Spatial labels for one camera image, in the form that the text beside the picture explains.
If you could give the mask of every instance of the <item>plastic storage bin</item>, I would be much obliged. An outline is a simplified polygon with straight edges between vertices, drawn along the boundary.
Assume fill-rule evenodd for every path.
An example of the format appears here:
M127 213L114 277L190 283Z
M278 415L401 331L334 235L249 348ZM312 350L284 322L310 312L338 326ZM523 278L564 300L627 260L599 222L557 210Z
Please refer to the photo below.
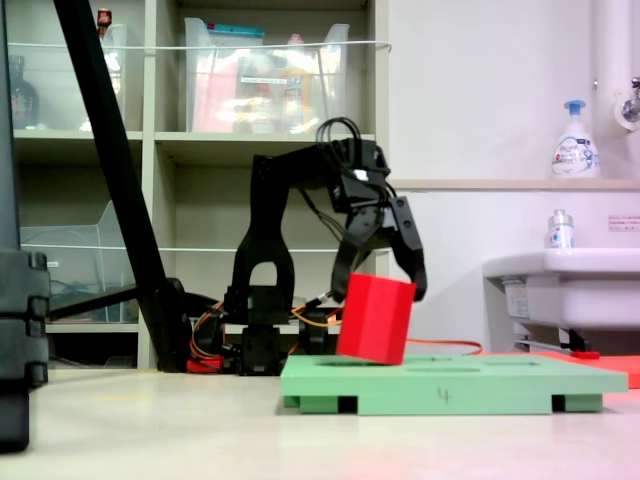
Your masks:
M186 127L190 132L313 133L345 114L346 45L218 49L197 18L185 19ZM325 43L345 42L349 25L331 27ZM290 92L302 95L292 101Z
M105 60L127 130L140 130L142 125L144 55L141 50L117 47L139 44L126 25L112 25L103 40ZM14 61L22 58L24 66L21 77L35 91L37 112L34 121L27 122L26 128L91 130L66 48L9 45L9 55ZM12 87L20 83L19 79L16 80L17 74L18 72L14 72L12 75ZM21 98L20 94L12 97L15 117L15 109L20 108Z
M111 202L97 225L22 227L20 240L23 250L47 256L52 308L135 283ZM60 322L133 323L137 320L138 306L132 300Z

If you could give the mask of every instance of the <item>sink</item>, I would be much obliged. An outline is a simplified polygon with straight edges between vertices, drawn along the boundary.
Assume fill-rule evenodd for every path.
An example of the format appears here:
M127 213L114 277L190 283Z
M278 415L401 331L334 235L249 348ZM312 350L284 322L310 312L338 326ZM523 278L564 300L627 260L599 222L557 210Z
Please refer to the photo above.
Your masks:
M640 329L640 249L545 249L496 258L483 275L505 288L517 323Z

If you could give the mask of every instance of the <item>white floor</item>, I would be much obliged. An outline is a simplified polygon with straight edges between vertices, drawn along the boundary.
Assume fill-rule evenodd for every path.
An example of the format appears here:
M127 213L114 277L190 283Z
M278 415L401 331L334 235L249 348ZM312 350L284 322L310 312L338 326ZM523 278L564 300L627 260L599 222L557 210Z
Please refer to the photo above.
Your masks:
M640 391L603 414L300 416L277 378L53 371L2 480L640 479Z

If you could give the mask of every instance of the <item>shelf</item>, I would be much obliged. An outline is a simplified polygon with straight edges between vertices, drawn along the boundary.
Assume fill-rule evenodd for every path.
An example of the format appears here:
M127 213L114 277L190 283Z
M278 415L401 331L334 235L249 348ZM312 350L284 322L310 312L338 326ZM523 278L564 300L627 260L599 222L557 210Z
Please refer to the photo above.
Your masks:
M349 135L333 135L340 140ZM259 135L234 133L157 132L156 143L177 165L250 167L254 155L276 156L314 145L315 134ZM362 135L374 140L374 135Z
M137 333L137 323L48 323L47 333Z
M580 178L573 180L413 180L395 179L398 190L547 190L547 191L638 191L640 179L614 180Z
M141 160L142 132L127 132L134 161ZM74 130L15 130L16 156L20 165L98 166L93 132Z
M224 332L227 335L240 335L244 327L244 325L225 325ZM278 325L278 329L282 335L297 335L299 331L298 325ZM340 325L329 327L329 333L340 333Z
M247 10L360 10L368 0L182 0L186 8Z

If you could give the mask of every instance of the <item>green foam tray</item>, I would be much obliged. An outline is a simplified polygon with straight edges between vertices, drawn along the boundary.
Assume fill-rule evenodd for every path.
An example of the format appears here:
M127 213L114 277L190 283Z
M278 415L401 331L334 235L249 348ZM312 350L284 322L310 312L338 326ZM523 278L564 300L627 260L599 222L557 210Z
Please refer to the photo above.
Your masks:
M542 356L409 356L403 365L293 355L281 375L283 404L301 413L360 415L599 412L602 394L627 376Z

